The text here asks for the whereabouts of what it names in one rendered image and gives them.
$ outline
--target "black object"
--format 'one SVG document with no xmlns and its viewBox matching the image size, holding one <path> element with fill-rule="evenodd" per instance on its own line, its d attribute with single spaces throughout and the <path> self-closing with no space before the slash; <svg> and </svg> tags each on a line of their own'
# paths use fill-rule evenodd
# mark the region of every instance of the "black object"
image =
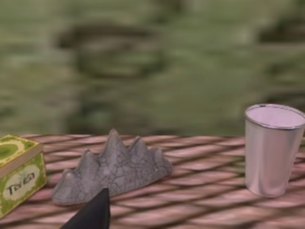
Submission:
<svg viewBox="0 0 305 229">
<path fill-rule="evenodd" d="M 104 188 L 61 229 L 109 229 L 109 226 L 110 197 L 109 190 Z"/>
</svg>

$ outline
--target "green blurry background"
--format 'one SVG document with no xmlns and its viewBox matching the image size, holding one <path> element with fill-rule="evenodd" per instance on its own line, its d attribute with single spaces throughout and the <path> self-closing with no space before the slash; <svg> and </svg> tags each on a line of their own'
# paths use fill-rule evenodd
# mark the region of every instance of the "green blurry background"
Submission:
<svg viewBox="0 0 305 229">
<path fill-rule="evenodd" d="M 304 47 L 303 0 L 1 0 L 0 134 L 242 135 Z"/>
</svg>

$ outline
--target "metal cup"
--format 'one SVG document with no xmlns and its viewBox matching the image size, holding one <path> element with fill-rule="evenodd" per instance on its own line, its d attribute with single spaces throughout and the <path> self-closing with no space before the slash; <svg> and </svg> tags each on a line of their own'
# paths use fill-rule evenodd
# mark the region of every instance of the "metal cup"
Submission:
<svg viewBox="0 0 305 229">
<path fill-rule="evenodd" d="M 305 129 L 305 114 L 289 106 L 257 104 L 245 112 L 245 185 L 259 196 L 285 193 Z"/>
</svg>

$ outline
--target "brick surface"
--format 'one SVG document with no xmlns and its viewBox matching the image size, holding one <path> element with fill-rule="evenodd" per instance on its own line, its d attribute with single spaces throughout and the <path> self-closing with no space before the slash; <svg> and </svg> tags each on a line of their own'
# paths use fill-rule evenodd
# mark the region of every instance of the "brick surface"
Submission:
<svg viewBox="0 0 305 229">
<path fill-rule="evenodd" d="M 81 206 L 59 207 L 51 191 L 85 149 L 102 151 L 107 136 L 27 135 L 44 143 L 48 184 L 0 220 L 1 229 L 58 229 Z M 146 136 L 173 163 L 170 176 L 111 199 L 111 229 L 303 229 L 305 153 L 298 153 L 286 194 L 262 198 L 244 187 L 244 139 Z M 133 136 L 123 136 L 130 145 Z"/>
</svg>

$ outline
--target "cup rim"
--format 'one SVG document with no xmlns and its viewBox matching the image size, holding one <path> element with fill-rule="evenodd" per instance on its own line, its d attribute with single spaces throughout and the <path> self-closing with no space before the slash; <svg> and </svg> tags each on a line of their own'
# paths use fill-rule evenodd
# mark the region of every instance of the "cup rim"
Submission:
<svg viewBox="0 0 305 229">
<path fill-rule="evenodd" d="M 301 125 L 295 125 L 295 126 L 274 126 L 274 125 L 268 125 L 268 124 L 265 124 L 265 123 L 258 122 L 256 120 L 250 118 L 247 114 L 247 112 L 250 111 L 250 110 L 253 110 L 253 109 L 256 109 L 256 108 L 259 108 L 259 107 L 266 107 L 266 106 L 285 109 L 285 110 L 297 113 L 298 115 L 300 115 L 304 118 L 304 123 L 301 124 Z M 265 127 L 265 128 L 268 128 L 268 129 L 295 130 L 295 129 L 300 129 L 300 128 L 305 127 L 305 114 L 302 111 L 299 111 L 298 109 L 295 109 L 295 108 L 290 107 L 290 106 L 280 105 L 280 104 L 255 104 L 255 105 L 252 105 L 252 106 L 250 106 L 246 109 L 246 111 L 244 112 L 244 117 L 247 121 L 250 121 L 251 123 L 254 123 L 256 125 L 259 125 L 261 127 Z"/>
</svg>

